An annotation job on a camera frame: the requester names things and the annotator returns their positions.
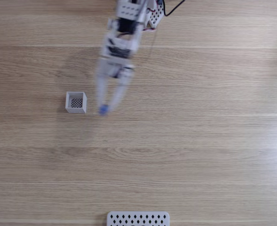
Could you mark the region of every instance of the wood grain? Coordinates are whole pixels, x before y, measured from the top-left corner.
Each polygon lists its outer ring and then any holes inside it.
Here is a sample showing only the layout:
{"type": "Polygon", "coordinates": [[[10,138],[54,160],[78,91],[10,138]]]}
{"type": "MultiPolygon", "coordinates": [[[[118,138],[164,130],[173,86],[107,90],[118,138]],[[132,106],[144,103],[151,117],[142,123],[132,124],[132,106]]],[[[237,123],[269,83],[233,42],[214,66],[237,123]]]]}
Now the wood grain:
{"type": "Polygon", "coordinates": [[[114,6],[0,0],[0,226],[105,226],[111,210],[277,226],[277,0],[186,1],[151,54],[144,33],[125,99],[101,118],[114,6]],[[69,90],[85,91],[86,115],[66,112],[69,90]]]}

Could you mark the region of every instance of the black cable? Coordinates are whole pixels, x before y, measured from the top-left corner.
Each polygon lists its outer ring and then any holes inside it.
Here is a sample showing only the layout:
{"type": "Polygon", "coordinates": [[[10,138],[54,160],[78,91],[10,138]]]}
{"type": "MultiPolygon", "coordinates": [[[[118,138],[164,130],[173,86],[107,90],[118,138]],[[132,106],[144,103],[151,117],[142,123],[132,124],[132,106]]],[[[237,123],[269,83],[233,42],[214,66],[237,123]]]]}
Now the black cable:
{"type": "Polygon", "coordinates": [[[185,0],[182,0],[182,1],[181,1],[174,9],[172,9],[172,11],[169,12],[168,14],[166,14],[166,4],[165,4],[165,0],[163,0],[162,2],[163,2],[163,13],[165,14],[165,16],[169,16],[169,15],[171,15],[171,14],[175,11],[175,9],[177,9],[182,3],[184,3],[185,0]]]}

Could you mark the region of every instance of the mesh bottom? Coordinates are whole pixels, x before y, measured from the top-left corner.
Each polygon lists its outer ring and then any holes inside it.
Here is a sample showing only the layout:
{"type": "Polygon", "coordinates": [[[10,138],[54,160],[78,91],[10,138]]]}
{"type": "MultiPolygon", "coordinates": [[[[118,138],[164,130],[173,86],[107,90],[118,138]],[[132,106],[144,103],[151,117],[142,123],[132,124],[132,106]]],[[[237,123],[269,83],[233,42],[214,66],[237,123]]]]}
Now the mesh bottom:
{"type": "Polygon", "coordinates": [[[83,106],[83,99],[72,99],[71,107],[73,108],[81,108],[83,106]]]}

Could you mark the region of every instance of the robotic arm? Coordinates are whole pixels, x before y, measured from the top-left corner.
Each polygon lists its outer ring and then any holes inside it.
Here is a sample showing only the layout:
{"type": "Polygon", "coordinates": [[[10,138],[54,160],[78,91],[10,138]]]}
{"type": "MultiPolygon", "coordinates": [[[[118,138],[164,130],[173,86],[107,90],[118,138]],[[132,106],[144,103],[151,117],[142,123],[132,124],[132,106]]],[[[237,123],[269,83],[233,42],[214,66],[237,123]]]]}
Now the robotic arm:
{"type": "Polygon", "coordinates": [[[117,18],[108,21],[110,31],[105,36],[96,70],[97,105],[100,115],[112,112],[123,98],[134,75],[131,57],[138,50],[142,32],[154,30],[164,15],[167,16],[164,0],[118,0],[117,18]],[[119,83],[109,105],[106,105],[104,99],[107,80],[110,77],[118,79],[119,83]]]}

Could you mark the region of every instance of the white container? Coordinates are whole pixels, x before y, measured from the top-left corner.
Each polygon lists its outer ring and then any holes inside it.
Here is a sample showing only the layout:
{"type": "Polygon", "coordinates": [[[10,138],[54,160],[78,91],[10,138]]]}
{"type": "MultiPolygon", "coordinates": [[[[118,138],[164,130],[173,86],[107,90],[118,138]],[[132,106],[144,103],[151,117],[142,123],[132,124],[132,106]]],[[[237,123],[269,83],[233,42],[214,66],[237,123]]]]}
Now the white container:
{"type": "Polygon", "coordinates": [[[163,211],[112,211],[107,226],[170,226],[170,216],[163,211]]]}
{"type": "Polygon", "coordinates": [[[68,113],[86,113],[87,97],[84,92],[66,92],[65,108],[68,113]]]}

